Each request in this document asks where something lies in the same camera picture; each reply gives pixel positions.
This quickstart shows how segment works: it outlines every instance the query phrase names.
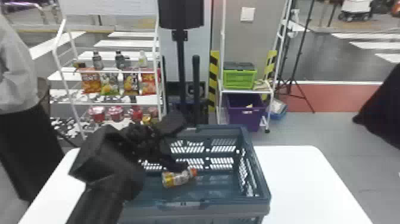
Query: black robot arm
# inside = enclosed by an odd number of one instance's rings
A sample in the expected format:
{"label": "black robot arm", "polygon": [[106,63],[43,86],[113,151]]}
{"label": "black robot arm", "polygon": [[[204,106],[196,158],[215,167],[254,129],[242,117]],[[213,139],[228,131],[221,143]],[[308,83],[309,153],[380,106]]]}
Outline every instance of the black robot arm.
{"label": "black robot arm", "polygon": [[70,175],[85,182],[86,188],[68,224],[115,224],[123,203],[135,199],[145,181],[139,160],[159,163],[181,172],[187,163],[177,163],[165,143],[185,127],[178,112],[168,114],[152,126],[130,124],[121,131],[101,127],[83,143]]}

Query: speaker stand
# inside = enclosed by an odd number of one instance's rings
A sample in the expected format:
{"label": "speaker stand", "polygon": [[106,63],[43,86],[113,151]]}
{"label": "speaker stand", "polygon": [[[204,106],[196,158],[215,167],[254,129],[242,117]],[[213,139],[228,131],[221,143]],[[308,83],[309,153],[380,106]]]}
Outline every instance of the speaker stand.
{"label": "speaker stand", "polygon": [[178,53],[180,111],[186,112],[186,74],[185,74],[185,41],[188,41],[188,31],[183,29],[172,30],[172,40],[176,41]]}

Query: light switch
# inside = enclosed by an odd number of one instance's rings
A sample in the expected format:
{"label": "light switch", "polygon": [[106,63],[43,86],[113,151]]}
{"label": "light switch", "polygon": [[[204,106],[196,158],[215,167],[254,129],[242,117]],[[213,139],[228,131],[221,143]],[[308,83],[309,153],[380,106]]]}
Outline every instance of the light switch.
{"label": "light switch", "polygon": [[253,21],[254,20],[254,12],[255,8],[249,8],[249,7],[242,7],[242,13],[240,15],[240,20],[241,21]]}

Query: white wall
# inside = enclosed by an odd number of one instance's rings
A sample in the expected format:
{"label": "white wall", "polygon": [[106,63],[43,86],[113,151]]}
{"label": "white wall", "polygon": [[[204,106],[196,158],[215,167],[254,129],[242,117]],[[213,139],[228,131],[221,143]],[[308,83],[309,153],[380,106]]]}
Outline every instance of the white wall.
{"label": "white wall", "polygon": [[[220,49],[222,1],[214,0],[212,49]],[[252,62],[258,77],[272,48],[285,0],[227,0],[225,61]],[[240,22],[242,7],[255,7],[252,23]]]}

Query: red panel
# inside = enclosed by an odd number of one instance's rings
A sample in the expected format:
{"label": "red panel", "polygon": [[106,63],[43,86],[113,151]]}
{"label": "red panel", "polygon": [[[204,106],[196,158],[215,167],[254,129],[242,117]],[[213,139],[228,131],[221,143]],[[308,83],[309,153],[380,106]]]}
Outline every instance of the red panel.
{"label": "red panel", "polygon": [[[316,112],[357,112],[379,85],[300,85]],[[293,86],[292,94],[301,95]],[[309,112],[303,99],[281,96],[291,112]]]}

